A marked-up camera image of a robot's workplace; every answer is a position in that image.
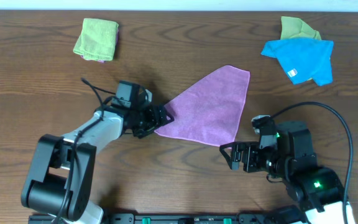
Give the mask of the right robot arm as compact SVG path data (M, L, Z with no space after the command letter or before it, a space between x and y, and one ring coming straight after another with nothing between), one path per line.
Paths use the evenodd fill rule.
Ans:
M352 208L338 175L320 166L311 133L302 121L275 124L268 117L253 121L258 141L230 142L219 151L232 170L266 172L269 182L283 183L298 203L299 218L275 215L272 223L353 223Z

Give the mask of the purple microfibre cloth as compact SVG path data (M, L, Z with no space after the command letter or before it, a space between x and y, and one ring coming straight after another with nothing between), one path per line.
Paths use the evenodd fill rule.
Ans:
M155 132L210 146L233 142L249 83L247 70L225 65L213 71L165 105L174 121Z

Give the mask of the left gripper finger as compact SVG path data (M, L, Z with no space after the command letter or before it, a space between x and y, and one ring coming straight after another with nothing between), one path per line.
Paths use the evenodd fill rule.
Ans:
M165 126L172 123L175 118L167 111L163 105L158 106L159 126Z
M152 134L156 129L158 129L160 126L138 126L134 127L132 129L132 134L134 137L137 137L139 139L142 139L150 134Z

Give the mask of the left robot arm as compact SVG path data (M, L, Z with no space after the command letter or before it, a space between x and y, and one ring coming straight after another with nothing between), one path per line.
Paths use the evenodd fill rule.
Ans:
M21 204L58 220L81 220L88 214L96 155L128 129L141 139L173 120L162 105L102 105L76 130L62 136L43 135L24 182Z

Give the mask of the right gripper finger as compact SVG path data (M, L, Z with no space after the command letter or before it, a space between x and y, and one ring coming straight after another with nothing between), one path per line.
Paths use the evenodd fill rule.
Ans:
M231 153L242 152L242 151L244 151L244 143L236 141L236 142L230 142L230 143L221 145L219 147L219 151L222 154L226 154L226 151L225 151L226 149L231 149Z
M230 154L226 152L226 148L220 148L219 151L231 170L239 169L239 151L237 149L231 148Z

